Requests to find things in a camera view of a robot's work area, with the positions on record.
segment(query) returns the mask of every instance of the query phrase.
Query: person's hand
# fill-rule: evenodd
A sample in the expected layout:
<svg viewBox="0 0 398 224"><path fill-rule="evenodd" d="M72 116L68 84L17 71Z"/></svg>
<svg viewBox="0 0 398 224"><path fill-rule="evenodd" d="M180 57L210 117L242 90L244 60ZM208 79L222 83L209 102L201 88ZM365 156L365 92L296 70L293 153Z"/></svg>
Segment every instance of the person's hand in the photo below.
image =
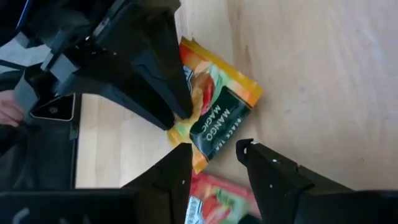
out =
<svg viewBox="0 0 398 224"><path fill-rule="evenodd" d="M24 119L24 111L14 99L14 91L0 92L0 124L18 127Z"/></svg>

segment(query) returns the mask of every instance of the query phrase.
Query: wooden surface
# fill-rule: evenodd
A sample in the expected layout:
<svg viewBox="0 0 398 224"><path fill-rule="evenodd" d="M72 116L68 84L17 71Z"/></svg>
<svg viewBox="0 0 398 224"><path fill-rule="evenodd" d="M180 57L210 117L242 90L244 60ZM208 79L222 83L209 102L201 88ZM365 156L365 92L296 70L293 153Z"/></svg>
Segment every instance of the wooden surface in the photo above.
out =
<svg viewBox="0 0 398 224"><path fill-rule="evenodd" d="M248 185L254 138L354 189L398 189L398 1L184 0L180 33L266 93L208 172ZM78 187L117 187L166 155L165 133L85 96Z"/></svg>

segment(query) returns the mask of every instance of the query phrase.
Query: snack bag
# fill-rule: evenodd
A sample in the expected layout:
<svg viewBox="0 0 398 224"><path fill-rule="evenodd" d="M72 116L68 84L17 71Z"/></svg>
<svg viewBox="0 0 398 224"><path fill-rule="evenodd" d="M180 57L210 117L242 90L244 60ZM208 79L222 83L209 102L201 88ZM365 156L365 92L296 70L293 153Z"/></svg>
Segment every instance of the snack bag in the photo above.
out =
<svg viewBox="0 0 398 224"><path fill-rule="evenodd" d="M247 214L261 217L250 190L206 174L192 175L185 224L237 224Z"/></svg>
<svg viewBox="0 0 398 224"><path fill-rule="evenodd" d="M193 101L193 114L167 131L173 147L191 143L193 170L202 171L249 114L262 89L233 67L182 39L180 55Z"/></svg>

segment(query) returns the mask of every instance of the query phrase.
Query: green label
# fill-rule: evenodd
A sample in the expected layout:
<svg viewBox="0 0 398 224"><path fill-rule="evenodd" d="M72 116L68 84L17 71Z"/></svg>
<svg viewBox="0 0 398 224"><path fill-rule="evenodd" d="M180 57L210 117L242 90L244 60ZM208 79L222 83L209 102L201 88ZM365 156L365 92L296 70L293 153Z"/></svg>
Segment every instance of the green label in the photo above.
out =
<svg viewBox="0 0 398 224"><path fill-rule="evenodd" d="M211 109L192 126L192 142L211 160L231 138L250 110L245 101L224 86Z"/></svg>

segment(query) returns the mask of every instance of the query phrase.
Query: yellow snack bag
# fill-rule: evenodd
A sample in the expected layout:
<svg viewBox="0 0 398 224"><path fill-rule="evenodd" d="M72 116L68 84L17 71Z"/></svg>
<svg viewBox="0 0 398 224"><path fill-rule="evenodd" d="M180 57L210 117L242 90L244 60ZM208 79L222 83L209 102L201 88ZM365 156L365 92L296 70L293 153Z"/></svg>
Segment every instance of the yellow snack bag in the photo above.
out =
<svg viewBox="0 0 398 224"><path fill-rule="evenodd" d="M167 135L173 147L192 144L193 170L199 173L249 114L262 88L194 41L183 38L180 55L193 114L177 121Z"/></svg>

